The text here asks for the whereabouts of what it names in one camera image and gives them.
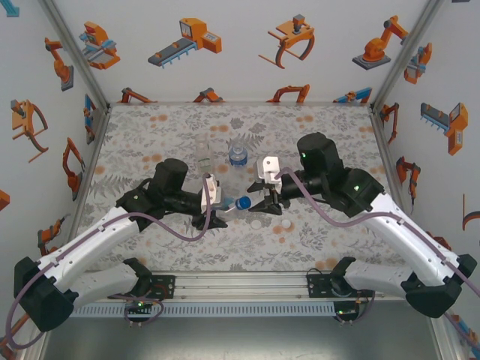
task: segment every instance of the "conveyor belt illustration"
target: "conveyor belt illustration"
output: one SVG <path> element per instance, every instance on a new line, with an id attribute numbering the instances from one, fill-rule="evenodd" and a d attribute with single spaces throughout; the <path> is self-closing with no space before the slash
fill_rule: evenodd
<path id="1" fill-rule="evenodd" d="M 181 36 L 176 42 L 156 52 L 148 58 L 150 64 L 165 68 L 166 64 L 172 64 L 175 59 L 187 54 L 191 50 L 206 48 L 213 53 L 222 51 L 221 38 L 207 31 L 207 25 L 196 18 L 184 18 L 180 20 Z"/>

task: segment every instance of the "cable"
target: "cable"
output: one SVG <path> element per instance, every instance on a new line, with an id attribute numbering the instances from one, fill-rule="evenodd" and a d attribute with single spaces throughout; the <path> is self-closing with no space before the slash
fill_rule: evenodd
<path id="1" fill-rule="evenodd" d="M 445 317 L 448 319 L 448 321 L 453 325 L 453 327 L 457 330 L 458 334 L 461 335 L 463 339 L 475 350 L 480 352 L 480 345 L 477 343 L 474 343 L 470 337 L 465 334 L 465 331 L 457 324 L 455 320 L 453 320 L 452 315 L 449 313 L 444 313 Z"/>
<path id="2" fill-rule="evenodd" d="M 371 311 L 372 306 L 374 305 L 374 302 L 375 302 L 375 292 L 373 292 L 372 297 L 370 301 L 367 303 L 365 310 L 363 310 L 363 312 L 355 320 L 350 320 L 347 322 L 341 319 L 337 313 L 335 314 L 335 317 L 337 318 L 338 321 L 340 321 L 341 325 L 343 325 L 344 323 L 349 323 L 350 325 L 356 324 L 367 316 L 367 314 Z"/>
<path id="3" fill-rule="evenodd" d="M 140 297 L 136 297 L 136 296 L 123 296 L 123 295 L 112 295 L 110 296 L 112 298 L 116 298 L 116 299 L 122 299 L 122 300 L 131 300 L 131 301 L 134 301 L 134 302 L 153 302 L 155 304 L 158 304 L 160 306 L 160 310 L 158 311 L 158 313 L 156 313 L 154 316 L 150 317 L 149 319 L 145 320 L 145 321 L 142 321 L 142 322 L 139 322 L 139 327 L 142 327 L 144 325 L 147 325 L 149 323 L 152 323 L 154 322 L 156 319 L 158 319 L 158 317 L 164 313 L 165 311 L 165 305 L 162 303 L 162 301 L 160 299 L 157 299 L 157 298 L 146 298 L 146 296 L 140 296 Z M 125 309 L 124 309 L 124 312 L 123 312 L 123 317 L 124 319 L 128 322 L 128 323 L 132 323 L 132 321 L 130 320 L 130 318 L 128 317 L 128 311 L 129 310 L 132 310 L 134 308 L 139 308 L 138 306 L 126 306 Z"/>
<path id="4" fill-rule="evenodd" d="M 310 270 L 307 271 L 307 275 L 306 275 L 306 276 L 308 276 L 308 274 L 309 274 L 311 271 L 319 272 L 320 275 L 323 275 L 322 271 L 319 270 L 318 268 L 311 268 Z"/>
<path id="5" fill-rule="evenodd" d="M 205 174 L 203 174 L 203 177 L 202 177 L 203 190 L 206 193 L 209 192 L 209 187 L 208 187 L 207 181 L 206 181 L 207 176 L 209 176 L 209 174 L 205 173 Z M 206 211 L 205 224 L 203 225 L 203 229 L 200 232 L 200 234 L 198 234 L 197 236 L 194 236 L 193 238 L 188 238 L 186 236 L 183 236 L 182 234 L 177 233 L 175 230 L 170 229 L 167 225 L 165 225 L 161 221 L 155 219 L 154 217 L 152 217 L 148 214 L 143 214 L 141 212 L 131 212 L 131 213 L 128 213 L 128 214 L 119 215 L 117 217 L 114 217 L 112 220 L 109 220 L 106 223 L 103 223 L 102 226 L 103 226 L 103 228 L 109 227 L 109 226 L 113 225 L 114 223 L 116 223 L 117 221 L 120 221 L 120 220 L 125 219 L 125 218 L 132 218 L 132 217 L 145 218 L 147 220 L 150 220 L 153 223 L 156 223 L 157 225 L 159 225 L 160 227 L 162 227 L 163 229 L 165 229 L 166 231 L 168 231 L 169 233 L 173 234 L 174 236 L 176 236 L 177 238 L 179 238 L 181 240 L 184 240 L 186 242 L 195 242 L 197 240 L 200 240 L 205 235 L 207 230 L 209 229 L 212 207 L 211 207 L 211 204 L 210 204 L 210 196 L 206 196 L 205 198 L 206 198 L 206 202 L 207 202 L 207 206 L 206 206 L 206 210 L 205 210 Z M 60 255 L 58 255 L 55 258 L 55 263 L 58 263 L 59 261 L 63 260 L 69 253 L 71 253 L 73 250 L 78 248 L 81 244 L 83 244 L 84 242 L 86 242 L 92 236 L 96 235 L 99 232 L 100 232 L 99 229 L 93 229 L 91 232 L 84 235 L 78 242 L 76 242 L 75 244 L 70 246 L 65 252 L 62 252 Z M 32 287 L 32 285 L 35 283 L 35 281 L 37 281 L 41 276 L 43 276 L 46 272 L 48 272 L 55 265 L 55 263 L 51 262 L 51 263 L 47 264 L 37 274 L 35 274 L 35 276 L 32 279 L 30 279 L 29 282 L 27 282 L 27 284 L 19 291 L 18 295 L 13 300 L 13 304 L 11 305 L 10 310 L 8 311 L 7 322 L 5 323 L 5 337 L 7 338 L 8 344 L 13 349 L 17 349 L 17 350 L 26 349 L 26 348 L 30 347 L 31 345 L 35 344 L 37 341 L 39 341 L 41 339 L 42 336 L 44 336 L 44 333 L 41 332 L 35 339 L 30 341 L 29 343 L 20 345 L 20 344 L 15 342 L 14 336 L 12 334 L 12 320 L 14 318 L 15 310 L 17 309 L 17 306 L 19 305 L 20 301 L 22 300 L 22 298 L 26 294 L 26 292 Z"/>
<path id="6" fill-rule="evenodd" d="M 322 200 L 322 199 L 317 199 L 316 197 L 313 197 L 312 199 L 314 199 L 316 202 L 318 203 L 322 203 L 322 204 L 328 204 L 329 202 L 326 201 L 326 200 Z"/>
<path id="7" fill-rule="evenodd" d="M 405 221 L 402 217 L 392 214 L 390 212 L 384 212 L 384 211 L 378 211 L 378 212 L 372 212 L 370 214 L 365 214 L 361 217 L 357 217 L 355 220 L 347 221 L 345 223 L 341 223 L 339 221 L 336 221 L 329 217 L 315 202 L 314 198 L 308 193 L 307 189 L 305 186 L 303 186 L 302 182 L 299 180 L 297 175 L 293 172 L 292 169 L 289 167 L 284 167 L 276 176 L 276 179 L 279 179 L 283 174 L 288 173 L 292 180 L 296 183 L 298 189 L 301 191 L 301 193 L 304 195 L 305 199 L 308 200 L 308 202 L 312 205 L 312 207 L 315 209 L 316 212 L 325 220 L 327 223 L 334 227 L 352 227 L 354 225 L 358 225 L 362 223 L 363 221 L 366 221 L 371 218 L 391 218 L 394 219 L 397 222 L 401 222 L 403 226 L 405 226 L 408 230 L 410 230 L 413 234 L 415 234 L 420 240 L 422 240 L 434 253 L 437 257 L 442 260 L 442 263 L 444 263 L 449 269 L 451 269 L 479 298 L 480 298 L 480 289 L 475 286 L 475 284 L 465 276 L 465 274 L 458 270 L 443 253 L 441 253 L 437 247 L 432 244 L 428 238 L 426 238 L 420 231 L 418 231 L 414 226 L 412 226 L 410 223 Z"/>

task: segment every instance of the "gray floor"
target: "gray floor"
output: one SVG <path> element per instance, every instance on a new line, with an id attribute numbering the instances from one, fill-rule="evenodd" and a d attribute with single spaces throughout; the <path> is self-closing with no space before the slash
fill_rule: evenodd
<path id="1" fill-rule="evenodd" d="M 428 320 L 398 302 L 377 302 L 364 321 L 330 317 L 159 319 L 129 328 L 122 319 L 69 319 L 49 336 L 43 359 L 431 360 Z"/>

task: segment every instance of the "white object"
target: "white object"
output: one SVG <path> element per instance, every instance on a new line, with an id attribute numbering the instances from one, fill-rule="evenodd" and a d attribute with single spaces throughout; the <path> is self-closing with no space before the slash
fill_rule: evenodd
<path id="1" fill-rule="evenodd" d="M 71 284 L 98 259 L 107 255 L 116 245 L 140 232 L 137 222 L 131 221 L 128 217 L 117 221 L 112 226 L 103 227 L 103 224 L 107 221 L 125 214 L 127 214 L 127 212 L 123 208 L 111 208 L 100 221 L 78 235 L 74 240 L 40 258 L 38 268 L 40 270 L 43 269 L 49 263 L 53 262 L 62 252 L 65 252 L 73 244 L 82 239 L 83 236 L 89 234 L 94 229 L 100 229 L 100 232 L 93 235 L 80 247 L 69 253 L 57 266 L 45 273 L 47 278 L 54 277 L 56 279 L 54 283 L 55 287 L 64 293 L 70 289 Z"/>
<path id="2" fill-rule="evenodd" d="M 254 168 L 255 176 L 258 179 L 264 180 L 266 184 L 275 186 L 275 190 L 280 193 L 282 190 L 282 179 L 275 178 L 280 172 L 280 163 L 276 156 L 265 156 L 263 159 L 256 161 Z"/>
<path id="3" fill-rule="evenodd" d="M 195 137 L 195 158 L 196 167 L 199 174 L 204 173 L 212 174 L 214 171 L 213 154 L 209 145 L 209 138 L 206 133 L 201 133 Z"/>
<path id="4" fill-rule="evenodd" d="M 389 212 L 400 216 L 403 220 L 397 222 L 390 217 L 373 217 L 363 224 L 377 235 L 381 236 L 410 266 L 390 267 L 366 264 L 358 260 L 346 270 L 345 280 L 354 289 L 369 289 L 396 296 L 405 296 L 401 281 L 405 281 L 412 272 L 427 287 L 444 285 L 444 278 L 451 278 L 454 272 L 442 264 L 442 260 L 413 232 L 405 227 L 405 223 L 415 227 L 427 238 L 447 260 L 458 268 L 458 255 L 444 248 L 433 240 L 425 231 L 413 222 L 387 193 L 381 193 L 371 203 L 371 212 Z M 368 214 L 363 211 L 359 216 Z"/>
<path id="5" fill-rule="evenodd" d="M 228 151 L 228 160 L 233 167 L 247 165 L 248 152 L 241 142 L 234 142 Z"/>
<path id="6" fill-rule="evenodd" d="M 291 226 L 292 226 L 292 221 L 290 221 L 288 219 L 283 219 L 282 220 L 282 227 L 284 229 L 289 229 Z"/>
<path id="7" fill-rule="evenodd" d="M 252 227 L 252 229 L 254 230 L 258 230 L 262 227 L 262 223 L 260 222 L 260 220 L 253 220 L 251 223 L 250 223 L 250 226 Z"/>
<path id="8" fill-rule="evenodd" d="M 78 293 L 73 305 L 78 309 L 112 294 L 129 293 L 137 281 L 135 271 L 123 262 L 107 270 L 85 273 L 70 286 Z"/>
<path id="9" fill-rule="evenodd" d="M 210 197 L 210 204 L 215 206 L 222 202 L 222 189 L 217 185 L 217 180 L 215 175 L 210 174 L 210 177 L 207 180 L 208 196 Z M 205 212 L 207 209 L 207 198 L 205 194 L 205 189 L 202 187 L 202 203 L 201 203 L 202 212 Z"/>

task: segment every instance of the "blue bottle cap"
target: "blue bottle cap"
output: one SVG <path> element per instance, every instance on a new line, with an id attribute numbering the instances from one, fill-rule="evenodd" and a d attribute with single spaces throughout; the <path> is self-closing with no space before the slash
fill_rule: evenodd
<path id="1" fill-rule="evenodd" d="M 242 196 L 240 199 L 237 199 L 237 201 L 235 201 L 235 206 L 238 210 L 245 210 L 250 208 L 252 206 L 250 197 Z"/>

